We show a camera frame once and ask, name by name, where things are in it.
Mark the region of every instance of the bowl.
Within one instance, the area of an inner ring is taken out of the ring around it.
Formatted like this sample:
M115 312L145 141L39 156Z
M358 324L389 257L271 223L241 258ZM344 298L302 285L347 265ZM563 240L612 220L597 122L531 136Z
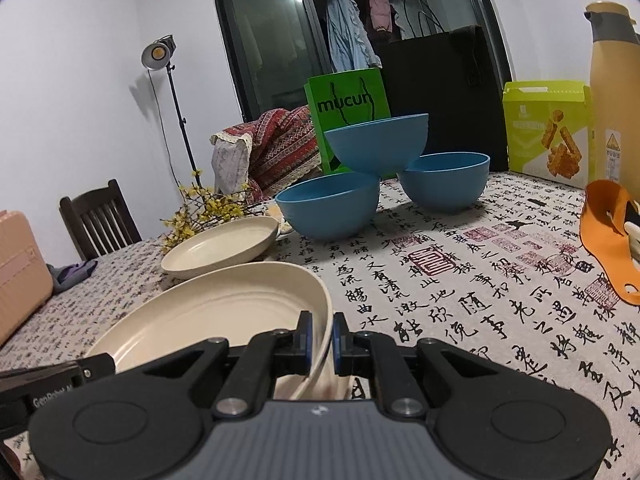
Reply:
M356 234L376 213L380 179L362 173L337 173L307 180L278 193L287 222L313 240L339 240Z
M172 278L190 280L214 270L245 264L266 251L278 236L280 222L253 216L203 231L174 247L161 267Z
M324 136L350 170L386 177L422 155L428 131L429 115L419 114L345 126Z
M311 371L279 378L275 398L343 399L349 379L333 375L326 359L334 316L329 292L310 270L283 262L227 267L177 285L118 322L87 356L107 353L121 373L211 337L242 346L258 333L294 330L303 310L313 319Z
M424 155L398 173L398 179L404 192L417 205L454 213L466 209L482 195L490 161L483 153Z

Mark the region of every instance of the pink suitcase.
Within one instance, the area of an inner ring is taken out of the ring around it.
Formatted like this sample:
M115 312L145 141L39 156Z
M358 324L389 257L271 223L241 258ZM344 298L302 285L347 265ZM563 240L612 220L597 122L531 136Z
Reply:
M0 344L52 291L53 279L26 217L0 211Z

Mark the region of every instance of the calligraphy tablecloth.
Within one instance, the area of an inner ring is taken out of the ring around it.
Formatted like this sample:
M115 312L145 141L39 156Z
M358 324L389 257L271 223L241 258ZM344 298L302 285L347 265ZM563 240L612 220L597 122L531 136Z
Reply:
M640 472L640 309L618 299L582 247L583 202L581 190L501 173L473 208L444 216L410 203L391 180L358 236L320 244L292 234L275 256L322 278L352 330L405 345L439 338L588 397L614 438L597 478L628 480ZM4 345L0 369L83 355L170 285L159 248L148 240L102 257L89 280L49 301ZM364 382L355 397L366 394ZM32 478L26 436L8 444Z

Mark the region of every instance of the green snack box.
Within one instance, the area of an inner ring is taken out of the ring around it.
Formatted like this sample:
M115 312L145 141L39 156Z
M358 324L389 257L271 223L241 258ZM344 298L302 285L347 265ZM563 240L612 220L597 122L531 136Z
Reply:
M332 152L325 132L391 117L379 68L312 77L306 99L316 130L324 174L349 171Z
M585 188L595 177L590 88L581 81L516 81L503 96L509 169Z

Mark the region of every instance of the warning triangle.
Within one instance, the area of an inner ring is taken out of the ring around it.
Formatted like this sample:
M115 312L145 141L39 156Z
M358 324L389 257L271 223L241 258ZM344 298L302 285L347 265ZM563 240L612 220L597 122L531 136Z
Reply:
M609 148L610 150L616 150L617 152L620 151L620 145L618 144L618 141L616 140L616 137L611 134L611 136L609 137L609 142L607 142L607 148Z

